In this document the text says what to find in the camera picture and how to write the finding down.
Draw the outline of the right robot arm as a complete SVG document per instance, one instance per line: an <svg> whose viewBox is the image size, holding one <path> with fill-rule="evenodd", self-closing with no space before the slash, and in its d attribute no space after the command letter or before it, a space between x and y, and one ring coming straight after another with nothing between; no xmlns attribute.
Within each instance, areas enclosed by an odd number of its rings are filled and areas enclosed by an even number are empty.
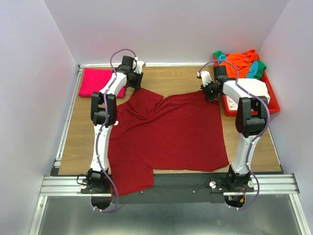
<svg viewBox="0 0 313 235"><path fill-rule="evenodd" d="M206 100L213 101L218 95L226 95L237 104L235 127L239 142L235 159L220 187L231 192L238 191L248 185L256 144L268 129L268 99L247 91L239 83L244 80L242 78L230 78L223 74L212 80L210 73L202 70L197 72L197 78L202 80L201 89Z"/></svg>

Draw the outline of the dark red t shirt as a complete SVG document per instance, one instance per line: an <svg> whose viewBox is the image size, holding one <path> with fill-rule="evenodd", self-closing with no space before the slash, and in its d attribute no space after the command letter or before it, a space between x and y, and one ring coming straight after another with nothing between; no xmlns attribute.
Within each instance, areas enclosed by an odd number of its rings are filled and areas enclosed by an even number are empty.
<svg viewBox="0 0 313 235"><path fill-rule="evenodd" d="M219 104L201 91L137 90L117 107L117 120L108 158L120 195L152 187L156 169L211 172L229 164Z"/></svg>

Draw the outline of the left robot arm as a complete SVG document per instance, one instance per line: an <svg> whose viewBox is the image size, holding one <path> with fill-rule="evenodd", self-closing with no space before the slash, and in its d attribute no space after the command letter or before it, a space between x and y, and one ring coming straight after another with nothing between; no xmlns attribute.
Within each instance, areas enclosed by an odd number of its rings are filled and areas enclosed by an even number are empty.
<svg viewBox="0 0 313 235"><path fill-rule="evenodd" d="M108 83L91 95L90 119L94 127L94 147L92 161L85 179L77 181L81 190L104 193L112 183L108 177L109 140L113 126L117 122L117 95L124 87L140 89L145 62L135 55L123 56L118 67L112 67Z"/></svg>

